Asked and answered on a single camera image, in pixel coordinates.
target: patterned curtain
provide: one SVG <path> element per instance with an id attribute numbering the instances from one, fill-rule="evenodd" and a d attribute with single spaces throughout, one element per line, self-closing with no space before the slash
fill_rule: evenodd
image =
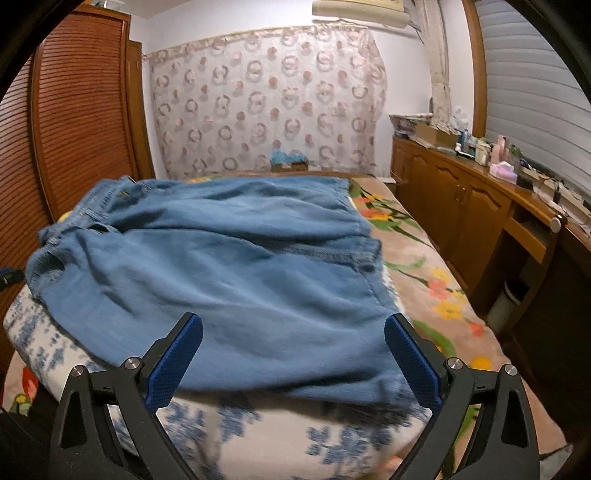
<path id="1" fill-rule="evenodd" d="M 251 31 L 150 54 L 158 139 L 171 179 L 268 171 L 273 148 L 311 170 L 371 173 L 385 102 L 371 32 L 346 24 Z"/>

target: blue gripper pad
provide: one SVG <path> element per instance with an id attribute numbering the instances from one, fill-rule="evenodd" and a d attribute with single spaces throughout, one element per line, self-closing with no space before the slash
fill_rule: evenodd
<path id="1" fill-rule="evenodd" d="M 156 413 L 170 403 L 202 340 L 203 323 L 201 317 L 194 314 L 148 378 L 145 405 L 150 413 Z"/>
<path id="2" fill-rule="evenodd" d="M 399 321 L 394 315 L 387 318 L 384 327 L 386 344 L 390 348 L 390 352 L 400 370 L 402 370 L 402 374 L 406 378 L 408 385 L 410 385 L 414 396 L 417 397 L 419 405 L 430 408 L 435 413 L 439 411 L 443 404 L 440 396 L 439 377 L 415 340 L 400 324 L 402 321 L 407 322 L 409 327 L 412 328 L 406 319 Z"/>

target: drawer knob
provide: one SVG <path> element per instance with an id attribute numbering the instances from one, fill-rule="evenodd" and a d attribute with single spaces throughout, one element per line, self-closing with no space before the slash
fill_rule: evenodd
<path id="1" fill-rule="evenodd" d="M 558 233 L 562 229 L 562 222 L 564 221 L 564 217 L 562 215 L 557 215 L 550 221 L 550 230 L 553 233 Z"/>

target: air conditioner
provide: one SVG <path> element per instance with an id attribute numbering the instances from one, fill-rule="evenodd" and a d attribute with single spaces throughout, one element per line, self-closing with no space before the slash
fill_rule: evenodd
<path id="1" fill-rule="evenodd" d="M 314 0 L 312 15 L 374 22 L 405 28 L 410 17 L 402 0 Z"/>

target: wardrobe louvered door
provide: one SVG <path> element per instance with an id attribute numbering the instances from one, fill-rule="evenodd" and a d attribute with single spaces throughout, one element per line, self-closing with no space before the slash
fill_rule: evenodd
<path id="1" fill-rule="evenodd" d="M 28 61 L 0 102 L 0 268 L 24 268 L 38 248 L 37 231 L 51 223 L 31 154 L 28 120 Z M 0 320 L 22 288 L 0 294 Z M 5 370 L 12 346 L 0 329 L 0 369 Z"/>
<path id="2" fill-rule="evenodd" d="M 34 57 L 33 134 L 53 218 L 101 178 L 137 178 L 126 102 L 128 16 L 81 8 Z"/>

